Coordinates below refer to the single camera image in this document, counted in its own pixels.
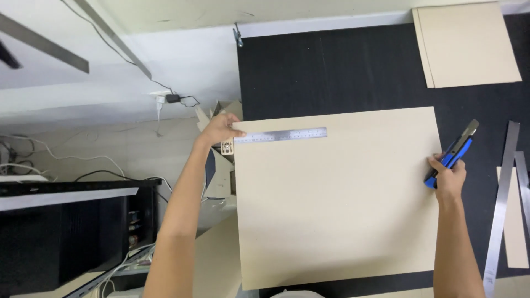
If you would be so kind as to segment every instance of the black table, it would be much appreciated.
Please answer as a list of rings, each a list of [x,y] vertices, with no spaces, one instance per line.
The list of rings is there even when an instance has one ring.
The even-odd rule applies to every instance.
[[[509,120],[521,123],[517,149],[530,160],[530,14],[505,20],[523,82],[445,89],[426,87],[413,24],[245,38],[238,49],[244,118],[434,106],[442,147],[476,118],[462,195],[483,274]],[[530,250],[530,239],[526,243]],[[529,274],[507,267],[503,242],[497,276]],[[424,287],[432,287],[432,271],[269,288],[260,295],[287,288],[343,298]]]

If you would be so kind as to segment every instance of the blue utility knife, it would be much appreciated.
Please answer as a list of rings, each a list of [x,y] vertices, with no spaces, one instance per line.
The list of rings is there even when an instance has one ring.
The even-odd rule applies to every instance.
[[[451,146],[445,151],[445,155],[442,156],[440,163],[442,163],[446,168],[452,169],[455,163],[466,153],[469,146],[473,142],[473,134],[479,126],[479,122],[473,119],[471,123],[467,126],[461,136],[451,143]],[[436,185],[436,175],[438,171],[432,169],[425,178],[425,185],[430,188],[437,188]]]

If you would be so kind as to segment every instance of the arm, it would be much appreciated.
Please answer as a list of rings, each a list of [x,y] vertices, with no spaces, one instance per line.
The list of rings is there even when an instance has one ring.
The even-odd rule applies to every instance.
[[[238,121],[232,113],[214,117],[195,140],[158,232],[144,298],[192,297],[195,235],[206,158],[212,145],[244,136],[243,132],[231,129],[232,123]]]
[[[483,298],[484,287],[467,233],[462,204],[465,163],[459,160],[453,169],[447,169],[433,157],[429,158],[429,163],[438,171],[434,296]]]

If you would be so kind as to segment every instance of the hand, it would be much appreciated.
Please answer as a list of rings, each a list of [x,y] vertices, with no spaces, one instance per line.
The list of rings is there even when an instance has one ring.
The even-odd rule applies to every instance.
[[[210,123],[197,137],[196,142],[208,147],[226,141],[231,137],[244,137],[246,133],[232,129],[232,123],[240,122],[236,115],[232,113],[219,114],[210,120]]]
[[[438,171],[436,198],[440,203],[446,200],[462,199],[462,186],[464,186],[466,176],[465,163],[458,160],[452,169],[448,169],[438,161],[441,157],[442,154],[435,154],[434,157],[428,158],[430,165]]]

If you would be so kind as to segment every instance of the power adapter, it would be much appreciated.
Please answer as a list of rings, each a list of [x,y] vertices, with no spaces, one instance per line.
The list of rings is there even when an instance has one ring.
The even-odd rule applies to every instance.
[[[166,99],[167,103],[180,102],[180,95],[178,95],[178,94],[166,94],[165,99]]]

